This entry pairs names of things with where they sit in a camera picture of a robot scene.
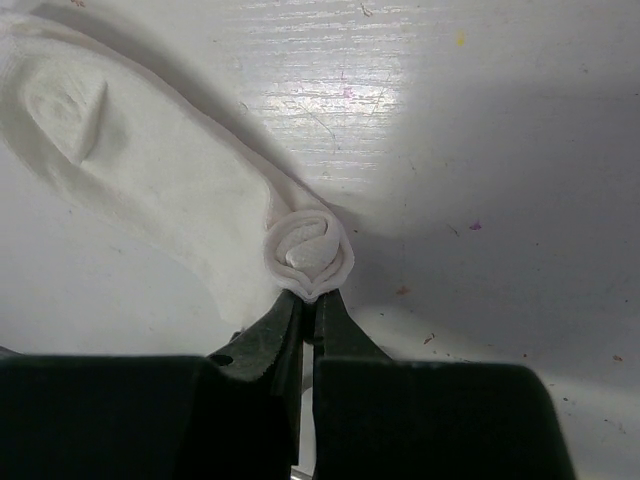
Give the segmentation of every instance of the white surface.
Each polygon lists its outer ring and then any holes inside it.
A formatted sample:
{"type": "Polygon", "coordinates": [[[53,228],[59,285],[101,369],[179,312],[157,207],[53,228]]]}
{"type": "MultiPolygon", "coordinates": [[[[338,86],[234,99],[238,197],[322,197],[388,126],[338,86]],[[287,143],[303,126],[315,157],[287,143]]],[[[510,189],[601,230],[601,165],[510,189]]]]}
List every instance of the white surface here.
{"type": "MultiPolygon", "coordinates": [[[[343,292],[376,341],[533,367],[581,477],[640,478],[640,4],[8,3],[150,68],[333,204],[356,253],[343,292]]],[[[182,267],[16,166],[0,182],[0,343],[228,339],[182,267]]]]}

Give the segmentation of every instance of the debris speck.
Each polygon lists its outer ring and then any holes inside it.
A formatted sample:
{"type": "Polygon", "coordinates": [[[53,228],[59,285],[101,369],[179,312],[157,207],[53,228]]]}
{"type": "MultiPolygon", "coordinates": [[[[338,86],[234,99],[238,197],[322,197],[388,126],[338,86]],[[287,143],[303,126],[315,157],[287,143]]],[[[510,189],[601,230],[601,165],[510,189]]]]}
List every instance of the debris speck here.
{"type": "Polygon", "coordinates": [[[398,290],[396,290],[396,295],[399,296],[404,296],[407,293],[411,292],[411,289],[409,287],[407,287],[406,285],[401,286],[398,290]]]}
{"type": "Polygon", "coordinates": [[[448,223],[447,223],[447,227],[449,227],[449,230],[451,230],[456,235],[456,237],[460,236],[460,233],[448,223]]]}
{"type": "Polygon", "coordinates": [[[467,35],[464,33],[464,30],[458,30],[458,34],[456,35],[456,43],[459,47],[464,47],[464,44],[467,43],[467,35]]]}
{"type": "Polygon", "coordinates": [[[362,9],[362,14],[365,17],[373,17],[373,12],[364,6],[364,3],[360,4],[360,8],[362,9]]]}

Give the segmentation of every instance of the rolled sock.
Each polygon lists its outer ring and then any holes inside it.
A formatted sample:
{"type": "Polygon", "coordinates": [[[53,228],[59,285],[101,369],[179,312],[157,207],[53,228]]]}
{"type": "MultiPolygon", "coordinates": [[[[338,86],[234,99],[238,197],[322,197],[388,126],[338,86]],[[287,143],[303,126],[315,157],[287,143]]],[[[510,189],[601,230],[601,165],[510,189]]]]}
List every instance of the rolled sock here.
{"type": "Polygon", "coordinates": [[[281,289],[338,288],[338,219],[142,66],[36,17],[0,15],[0,137],[65,200],[165,251],[248,326],[281,289]]]}

